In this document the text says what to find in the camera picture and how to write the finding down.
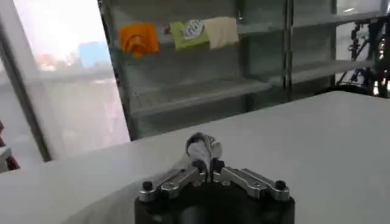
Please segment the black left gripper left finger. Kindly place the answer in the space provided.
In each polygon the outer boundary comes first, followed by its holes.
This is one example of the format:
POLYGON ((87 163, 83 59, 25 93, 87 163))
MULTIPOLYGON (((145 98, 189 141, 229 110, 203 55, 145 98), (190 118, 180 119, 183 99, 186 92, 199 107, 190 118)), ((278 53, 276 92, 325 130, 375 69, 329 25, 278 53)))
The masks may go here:
POLYGON ((161 195, 169 199, 177 198, 184 187, 189 184, 201 185, 207 181, 207 178, 208 171, 205 163, 201 160, 193 161, 186 169, 172 171, 157 181, 144 181, 138 199, 149 203, 161 195))

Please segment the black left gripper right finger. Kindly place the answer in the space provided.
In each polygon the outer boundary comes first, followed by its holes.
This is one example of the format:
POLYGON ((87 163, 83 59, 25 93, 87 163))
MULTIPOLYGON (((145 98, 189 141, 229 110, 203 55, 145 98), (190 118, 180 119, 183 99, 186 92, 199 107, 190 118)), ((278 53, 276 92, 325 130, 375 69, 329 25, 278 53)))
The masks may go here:
POLYGON ((238 187, 252 198, 269 196, 277 201, 290 199, 290 189, 284 181, 272 181, 249 169, 234 169, 216 158, 210 162, 210 178, 224 187, 238 187))

